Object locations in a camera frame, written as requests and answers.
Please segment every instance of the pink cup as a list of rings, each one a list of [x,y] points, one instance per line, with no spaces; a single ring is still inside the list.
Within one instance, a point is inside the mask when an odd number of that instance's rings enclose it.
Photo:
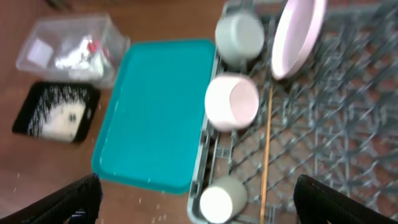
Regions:
[[[212,80],[207,88],[206,114],[213,127],[219,131],[249,126],[258,108],[258,90],[247,76],[224,73]]]

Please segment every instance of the clear plastic container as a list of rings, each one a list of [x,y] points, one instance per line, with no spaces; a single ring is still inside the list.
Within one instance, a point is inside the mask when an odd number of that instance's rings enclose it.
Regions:
[[[107,14],[43,18],[22,46],[16,66],[46,80],[111,88],[129,46],[129,37]]]

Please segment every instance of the wooden floor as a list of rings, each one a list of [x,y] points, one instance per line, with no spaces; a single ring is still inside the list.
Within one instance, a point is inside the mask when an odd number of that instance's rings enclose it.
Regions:
[[[138,40],[213,38],[223,0],[122,0],[119,5],[76,1],[75,12],[108,12],[119,30]],[[91,172],[90,160],[111,95],[80,145],[32,139],[11,133],[11,126],[39,77],[17,71],[19,49],[36,18],[59,14],[42,0],[1,1],[0,32],[0,217],[5,217]],[[173,196],[103,182],[98,223],[190,223],[187,195]]]

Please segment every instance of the tray rim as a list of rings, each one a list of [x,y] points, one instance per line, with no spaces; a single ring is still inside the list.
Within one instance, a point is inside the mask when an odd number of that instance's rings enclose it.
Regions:
[[[94,148],[94,153],[91,157],[91,168],[93,169],[93,172],[95,172],[96,174],[98,174],[98,176],[101,179],[110,181],[110,182],[115,182],[115,183],[119,183],[119,184],[124,184],[124,185],[130,185],[133,187],[140,187],[143,189],[147,189],[147,190],[155,190],[155,191],[162,191],[162,192],[167,192],[168,194],[175,194],[175,195],[181,195],[184,194],[185,192],[188,192],[190,190],[191,187],[191,183],[192,183],[192,179],[190,179],[186,185],[184,185],[183,187],[180,188],[174,188],[174,187],[170,187],[170,186],[166,186],[166,185],[153,185],[154,187],[147,187],[147,182],[142,182],[142,181],[137,181],[137,180],[132,180],[132,179],[127,179],[127,178],[123,178],[123,177],[118,177],[118,176],[114,176],[114,175],[108,175],[105,174],[100,166],[99,163],[99,159],[97,159],[100,155],[101,155],[101,151],[100,151],[100,147],[101,147],[101,143],[100,140],[105,140],[106,135],[107,135],[107,126],[109,125],[109,123],[112,120],[112,116],[113,116],[113,108],[111,109],[109,106],[110,105],[115,105],[116,101],[119,98],[119,91],[121,85],[123,84],[123,79],[124,79],[124,75],[120,75],[127,67],[128,67],[128,61],[127,59],[129,58],[128,55],[132,54],[131,52],[133,51],[133,49],[135,49],[136,47],[138,47],[141,44],[160,44],[160,43],[176,43],[176,42],[203,42],[204,44],[208,44],[211,47],[214,48],[214,52],[216,52],[216,47],[214,42],[209,39],[209,38],[195,38],[195,39],[173,39],[173,40],[153,40],[153,41],[145,41],[145,42],[136,42],[134,44],[131,45],[130,49],[127,51],[127,53],[124,56],[124,59],[121,63],[120,69],[119,69],[119,74],[118,74],[118,78],[116,80],[113,92],[112,92],[112,96],[111,99],[108,103],[108,108],[106,109],[106,114],[103,120],[103,124],[101,125],[101,129],[99,131],[99,135],[98,138],[96,140],[96,144],[95,144],[95,148]],[[218,61],[215,60],[215,58],[213,59],[213,68],[211,70],[211,75],[210,75],[210,80],[215,76],[215,66],[217,66]],[[207,129],[206,127],[207,124],[207,117],[205,116],[202,122],[202,133],[203,133],[203,128]],[[200,134],[200,139],[198,139],[198,152],[200,153],[202,152],[202,148],[203,145],[201,144],[201,138],[202,138],[202,133]],[[199,167],[196,166],[196,160],[195,160],[195,165],[193,167],[193,172],[196,172],[196,169],[199,169]]]

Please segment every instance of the gray dish rack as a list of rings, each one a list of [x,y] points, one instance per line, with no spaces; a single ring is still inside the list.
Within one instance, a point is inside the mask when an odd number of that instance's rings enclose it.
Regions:
[[[272,102],[267,223],[296,223],[293,189],[307,174],[398,221],[398,1],[329,0],[310,58],[284,82],[271,78],[271,49],[282,3],[228,1],[222,16],[252,10],[267,42],[247,74],[261,107],[245,130],[218,133],[204,118],[187,211],[193,223],[202,191],[232,175],[248,189],[231,223],[259,223],[269,89]],[[218,56],[213,76],[225,69]]]

